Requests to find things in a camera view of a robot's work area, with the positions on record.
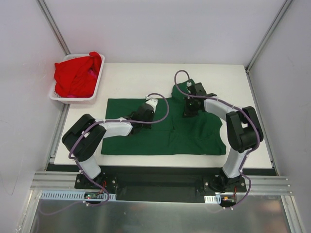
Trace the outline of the green t shirt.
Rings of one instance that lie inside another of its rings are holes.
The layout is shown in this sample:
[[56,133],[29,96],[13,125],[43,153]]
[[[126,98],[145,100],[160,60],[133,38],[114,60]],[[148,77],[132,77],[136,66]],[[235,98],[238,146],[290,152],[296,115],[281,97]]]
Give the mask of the green t shirt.
[[183,117],[186,83],[172,89],[172,96],[159,99],[154,120],[137,134],[115,136],[103,140],[102,155],[224,155],[226,146],[220,137],[221,120],[207,112]]

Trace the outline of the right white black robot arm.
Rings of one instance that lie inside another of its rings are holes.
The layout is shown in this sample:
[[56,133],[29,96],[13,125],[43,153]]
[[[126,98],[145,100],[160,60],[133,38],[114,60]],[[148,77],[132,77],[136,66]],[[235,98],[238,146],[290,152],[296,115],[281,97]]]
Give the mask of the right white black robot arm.
[[187,82],[187,91],[184,116],[193,117],[199,111],[205,111],[226,122],[229,155],[219,175],[209,182],[209,188],[215,192],[228,192],[242,182],[247,156],[263,141],[256,110],[252,106],[236,107],[213,93],[207,94],[201,83]]

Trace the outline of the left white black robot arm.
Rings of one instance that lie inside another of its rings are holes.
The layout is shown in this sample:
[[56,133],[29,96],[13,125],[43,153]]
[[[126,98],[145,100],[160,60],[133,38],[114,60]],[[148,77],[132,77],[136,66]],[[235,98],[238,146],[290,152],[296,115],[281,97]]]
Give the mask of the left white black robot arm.
[[101,169],[95,159],[95,151],[102,140],[114,136],[129,136],[140,132],[143,127],[150,128],[156,106],[156,100],[148,100],[130,115],[106,120],[101,124],[90,114],[84,114],[65,133],[62,143],[78,161],[80,169],[87,175],[86,183],[91,188],[97,189],[103,183]]

